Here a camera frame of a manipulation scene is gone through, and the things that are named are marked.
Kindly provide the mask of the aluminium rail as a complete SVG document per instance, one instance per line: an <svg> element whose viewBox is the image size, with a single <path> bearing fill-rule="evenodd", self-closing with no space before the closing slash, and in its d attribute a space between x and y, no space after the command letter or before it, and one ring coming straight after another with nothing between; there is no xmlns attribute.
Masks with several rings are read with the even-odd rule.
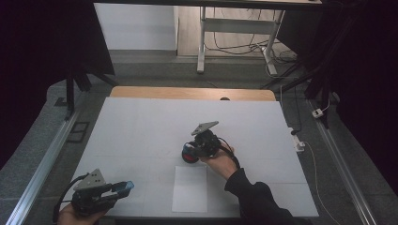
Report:
<svg viewBox="0 0 398 225"><path fill-rule="evenodd" d="M324 140L326 147L329 150L329 154L336 166L338 173L344 183L347 193L350 195L352 202L358 212L360 220L363 225L377 225L375 216L365 200L365 197L357 184L352 172L350 171L348 165L346 164L340 149L335 142L332 134L328 128L325 128L323 123L319 118L314 118L316 126L320 132L321 137Z"/></svg>
<svg viewBox="0 0 398 225"><path fill-rule="evenodd" d="M50 146L14 207L6 225L23 225L79 114L80 111L78 110L73 112L68 119L63 121L61 127L55 133Z"/></svg>

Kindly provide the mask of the dark curtain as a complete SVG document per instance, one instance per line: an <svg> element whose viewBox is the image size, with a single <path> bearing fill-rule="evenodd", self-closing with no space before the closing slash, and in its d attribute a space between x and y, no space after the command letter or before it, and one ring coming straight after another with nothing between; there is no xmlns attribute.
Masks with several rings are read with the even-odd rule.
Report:
<svg viewBox="0 0 398 225"><path fill-rule="evenodd" d="M52 84L114 73L94 0L0 0L0 169Z"/></svg>
<svg viewBox="0 0 398 225"><path fill-rule="evenodd" d="M340 98L337 113L398 195L398 0L322 0L323 10L288 10L278 39L315 69L305 96Z"/></svg>

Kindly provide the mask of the black metal stand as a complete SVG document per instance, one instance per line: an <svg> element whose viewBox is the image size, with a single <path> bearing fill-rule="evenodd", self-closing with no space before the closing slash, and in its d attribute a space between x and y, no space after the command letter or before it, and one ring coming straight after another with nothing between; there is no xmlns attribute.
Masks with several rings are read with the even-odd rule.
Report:
<svg viewBox="0 0 398 225"><path fill-rule="evenodd" d="M88 64L80 64L72 66L70 72L66 78L66 88L67 88L67 114L65 119L69 120L75 110L74 103L74 84L77 84L78 88L83 92L88 92L92 83L89 81L88 75L92 74L105 83L110 84L112 87L118 86L118 82L107 77L105 72L101 72L99 69L89 66Z"/></svg>
<svg viewBox="0 0 398 225"><path fill-rule="evenodd" d="M329 108L329 88L328 80L326 78L325 72L329 67L333 53L331 52L320 52L316 51L310 53L302 59L296 59L291 62L292 66L289 67L282 75L276 75L276 68L273 63L275 60L270 56L271 51L266 48L262 48L262 54L266 61L266 73L269 77L273 78L273 81L261 86L262 89L266 87L271 87L275 83L278 83L282 79L287 79L294 71L303 68L306 64L313 65L312 69L305 69L304 74L300 75L294 81L281 85L278 89L280 95L284 92L297 87L299 84L311 80L311 83L305 91L305 97L307 99L314 98L319 92L322 92L322 106L320 108L321 114L319 118L324 117L323 123L325 126L328 125L326 119L326 112Z"/></svg>

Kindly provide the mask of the black floor frame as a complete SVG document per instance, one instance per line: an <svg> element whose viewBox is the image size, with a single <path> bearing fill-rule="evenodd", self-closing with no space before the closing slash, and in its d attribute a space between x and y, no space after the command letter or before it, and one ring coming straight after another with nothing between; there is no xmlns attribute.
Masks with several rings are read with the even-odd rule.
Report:
<svg viewBox="0 0 398 225"><path fill-rule="evenodd" d="M67 138L68 143L82 143L87 134L89 122L76 122Z"/></svg>

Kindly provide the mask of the round red ink pad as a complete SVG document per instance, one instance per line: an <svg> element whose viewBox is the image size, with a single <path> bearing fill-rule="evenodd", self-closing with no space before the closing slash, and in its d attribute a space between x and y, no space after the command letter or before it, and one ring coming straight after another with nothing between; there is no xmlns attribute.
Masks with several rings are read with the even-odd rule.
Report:
<svg viewBox="0 0 398 225"><path fill-rule="evenodd" d="M199 160L198 157L195 157L195 156L189 154L189 153L186 152L186 151L183 151L183 152L181 153L181 156L182 156L182 159L183 159L185 162L190 163L190 164L196 163L196 162Z"/></svg>

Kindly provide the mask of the white panel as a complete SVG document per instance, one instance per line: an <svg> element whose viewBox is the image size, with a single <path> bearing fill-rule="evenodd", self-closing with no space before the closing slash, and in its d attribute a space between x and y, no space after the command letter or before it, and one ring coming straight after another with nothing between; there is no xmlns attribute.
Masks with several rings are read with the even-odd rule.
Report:
<svg viewBox="0 0 398 225"><path fill-rule="evenodd" d="M176 50L177 7L95 4L109 50Z"/></svg>

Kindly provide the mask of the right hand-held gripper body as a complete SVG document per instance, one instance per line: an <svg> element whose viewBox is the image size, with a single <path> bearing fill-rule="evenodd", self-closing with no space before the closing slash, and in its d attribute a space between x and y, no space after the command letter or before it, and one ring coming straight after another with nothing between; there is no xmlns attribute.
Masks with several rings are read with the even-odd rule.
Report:
<svg viewBox="0 0 398 225"><path fill-rule="evenodd" d="M201 123L191 133L197 143L194 153L200 158L214 156L220 149L219 138L210 130L218 124L218 121Z"/></svg>

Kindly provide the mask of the white paper sheet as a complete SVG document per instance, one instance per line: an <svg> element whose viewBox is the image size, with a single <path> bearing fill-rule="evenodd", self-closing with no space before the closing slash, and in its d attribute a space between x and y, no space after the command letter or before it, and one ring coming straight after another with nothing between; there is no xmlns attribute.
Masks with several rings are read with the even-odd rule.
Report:
<svg viewBox="0 0 398 225"><path fill-rule="evenodd" d="M172 211L180 213L207 211L206 166L176 166Z"/></svg>

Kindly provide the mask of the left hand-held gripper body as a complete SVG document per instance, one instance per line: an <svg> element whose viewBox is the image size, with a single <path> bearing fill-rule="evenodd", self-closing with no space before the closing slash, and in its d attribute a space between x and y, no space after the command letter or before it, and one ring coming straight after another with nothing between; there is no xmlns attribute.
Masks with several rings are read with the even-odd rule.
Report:
<svg viewBox="0 0 398 225"><path fill-rule="evenodd" d="M90 216L115 206L118 194L107 184L99 169L88 173L74 188L71 205L80 216Z"/></svg>

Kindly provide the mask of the large white table cover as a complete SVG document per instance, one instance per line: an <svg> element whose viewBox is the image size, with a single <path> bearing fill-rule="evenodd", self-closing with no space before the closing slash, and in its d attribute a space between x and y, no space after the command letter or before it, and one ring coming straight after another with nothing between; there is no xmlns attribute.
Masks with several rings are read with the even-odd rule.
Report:
<svg viewBox="0 0 398 225"><path fill-rule="evenodd" d="M269 185L275 202L295 217L318 212L276 101L184 100L108 97L76 174L99 169L109 183L131 181L113 218L236 218L237 198L206 165L186 163L184 143L201 123L218 121L213 133L235 149L249 180ZM176 166L207 167L207 211L172 211Z"/></svg>

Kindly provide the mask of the white power strip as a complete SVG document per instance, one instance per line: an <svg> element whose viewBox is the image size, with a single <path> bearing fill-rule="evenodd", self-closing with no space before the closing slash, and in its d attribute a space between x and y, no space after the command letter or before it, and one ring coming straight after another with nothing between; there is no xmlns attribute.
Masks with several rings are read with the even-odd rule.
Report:
<svg viewBox="0 0 398 225"><path fill-rule="evenodd" d="M291 134L291 131L294 130L291 127L288 129L289 133ZM293 141L293 146L295 148L295 150L300 153L304 151L305 148L305 143L302 142L299 137L296 135L291 135L292 141Z"/></svg>

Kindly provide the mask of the person's right hand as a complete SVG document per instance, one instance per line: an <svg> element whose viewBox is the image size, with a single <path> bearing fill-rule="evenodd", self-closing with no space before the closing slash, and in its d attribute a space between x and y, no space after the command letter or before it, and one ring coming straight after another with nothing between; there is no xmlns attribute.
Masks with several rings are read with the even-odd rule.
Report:
<svg viewBox="0 0 398 225"><path fill-rule="evenodd" d="M225 180L228 180L237 171L234 160L222 149L213 157L200 157L200 160Z"/></svg>

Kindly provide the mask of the wooden table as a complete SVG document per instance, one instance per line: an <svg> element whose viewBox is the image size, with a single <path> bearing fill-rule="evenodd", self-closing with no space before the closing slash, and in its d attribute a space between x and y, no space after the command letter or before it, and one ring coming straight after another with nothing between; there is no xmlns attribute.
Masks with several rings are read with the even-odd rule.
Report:
<svg viewBox="0 0 398 225"><path fill-rule="evenodd" d="M189 87L150 87L150 86L117 86L111 91L112 98L167 98L167 99L202 99L246 101L275 101L270 90L222 89L222 88L189 88Z"/></svg>

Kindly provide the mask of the white desk with metal legs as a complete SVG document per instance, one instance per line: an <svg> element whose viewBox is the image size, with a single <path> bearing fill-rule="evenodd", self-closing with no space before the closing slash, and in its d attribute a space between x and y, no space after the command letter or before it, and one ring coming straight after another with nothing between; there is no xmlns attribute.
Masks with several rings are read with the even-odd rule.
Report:
<svg viewBox="0 0 398 225"><path fill-rule="evenodd" d="M181 20L179 18L179 10L188 5L188 0L160 0L156 3L155 0L144 0L143 4L139 4L138 0L93 0L94 6L96 3L101 4L128 4L128 5L149 5L149 6L171 6L177 7L177 24L176 24L176 50L178 51L178 35L180 34L179 26ZM319 8L322 5L321 0L238 0L240 3L247 3L249 6L259 4L262 10L274 9L278 12L276 18L272 21L266 20L249 20L249 19L230 19L219 18L217 16L208 17L207 10L212 7L209 0L193 0L198 4L192 8L193 17L199 22L199 34L194 41L198 45L198 62L197 72L202 74L205 71L205 37L207 33L223 33L223 34L252 34L265 35L268 37L268 51L272 51L272 46L279 32L283 15L286 10L291 7L294 9L311 9Z"/></svg>

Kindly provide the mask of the person's left hand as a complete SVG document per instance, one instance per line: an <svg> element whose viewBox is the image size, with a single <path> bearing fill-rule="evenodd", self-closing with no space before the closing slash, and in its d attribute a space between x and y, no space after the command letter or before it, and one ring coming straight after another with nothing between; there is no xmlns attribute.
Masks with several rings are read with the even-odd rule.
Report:
<svg viewBox="0 0 398 225"><path fill-rule="evenodd" d="M107 210L83 217L77 214L71 204L66 205L58 215L57 225L94 225Z"/></svg>

